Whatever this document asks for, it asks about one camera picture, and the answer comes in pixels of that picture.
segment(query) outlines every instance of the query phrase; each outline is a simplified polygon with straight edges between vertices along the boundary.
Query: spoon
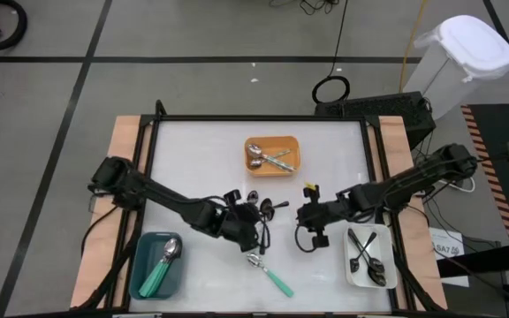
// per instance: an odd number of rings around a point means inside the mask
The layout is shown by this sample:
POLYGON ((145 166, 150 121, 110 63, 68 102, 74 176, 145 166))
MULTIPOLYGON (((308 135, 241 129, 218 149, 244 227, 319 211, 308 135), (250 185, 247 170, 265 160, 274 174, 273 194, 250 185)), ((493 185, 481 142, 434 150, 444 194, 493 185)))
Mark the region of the spoon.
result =
POLYGON ((265 155, 262 153, 262 149, 255 144, 250 144, 247 146, 247 152, 248 155, 252 156, 254 159, 266 159, 269 163, 272 163, 276 165, 278 168, 286 169, 290 172, 294 171, 295 169, 288 163, 283 163, 277 159, 275 159, 272 156, 265 155))
POLYGON ((177 238, 171 238, 166 242, 164 245, 164 257, 156 264, 150 275, 148 275, 147 280, 139 289, 139 295, 148 298, 158 290, 171 262, 179 255, 180 249, 181 244, 177 238))
MULTIPOLYGON (((357 246, 357 248, 361 248, 362 250, 364 250, 364 248, 362 248, 361 242, 357 238, 356 234, 354 234, 353 229, 349 228, 347 234, 349 235, 349 238, 351 238, 353 243, 357 246)), ((364 253, 368 256, 368 260, 366 257, 364 258, 364 261, 368 264, 368 266, 377 273, 384 273, 384 265, 382 264, 382 262, 379 261, 377 258, 371 257, 366 250, 364 251, 364 253)))
MULTIPOLYGON (((273 155, 272 157, 278 158, 278 157, 281 157, 283 155, 288 155, 288 154, 290 154, 290 149, 280 151, 279 153, 273 155)), ((251 160, 250 166, 251 166, 251 168, 260 168, 265 161, 266 161, 265 159, 255 158, 255 159, 251 160)))
POLYGON ((267 269, 264 264, 262 263, 261 256, 255 254, 255 253, 249 253, 247 255, 247 261, 251 263, 254 267, 257 267, 259 269, 262 269, 268 277, 278 286, 280 291, 282 291, 286 296, 291 297, 293 296, 293 291, 288 287, 284 282, 278 278, 278 276, 274 275, 269 269, 267 269))
POLYGON ((357 270, 359 270, 359 267, 361 266, 359 264, 359 259, 361 258, 361 255, 364 253, 364 251, 367 249, 368 245, 370 243, 372 243, 373 240, 376 239, 376 232, 372 232, 370 233, 370 236, 368 237, 368 241, 367 241, 367 244, 364 245, 364 247, 361 249, 361 252, 359 253, 359 255, 355 258, 352 258, 351 260, 349 260, 349 264, 351 266, 351 273, 354 273, 356 272, 357 270))

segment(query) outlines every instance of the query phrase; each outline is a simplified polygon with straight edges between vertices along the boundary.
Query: sticker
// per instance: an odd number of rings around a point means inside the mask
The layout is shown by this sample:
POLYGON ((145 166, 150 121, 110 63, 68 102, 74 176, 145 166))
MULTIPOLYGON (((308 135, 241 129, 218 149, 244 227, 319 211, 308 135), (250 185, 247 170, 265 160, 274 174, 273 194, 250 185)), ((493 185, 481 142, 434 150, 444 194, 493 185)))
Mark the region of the sticker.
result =
MULTIPOLYGON (((463 236, 456 231, 447 231, 429 228, 429 232, 431 233, 431 243, 433 243, 433 248, 439 253, 447 256, 454 257, 465 254, 465 247, 463 246, 463 236)), ((436 260, 440 260, 444 258, 442 255, 435 253, 436 260)), ((457 276, 457 277, 449 277, 449 278, 441 278, 441 282, 444 284, 454 284, 457 286, 468 287, 468 277, 467 276, 457 276)))

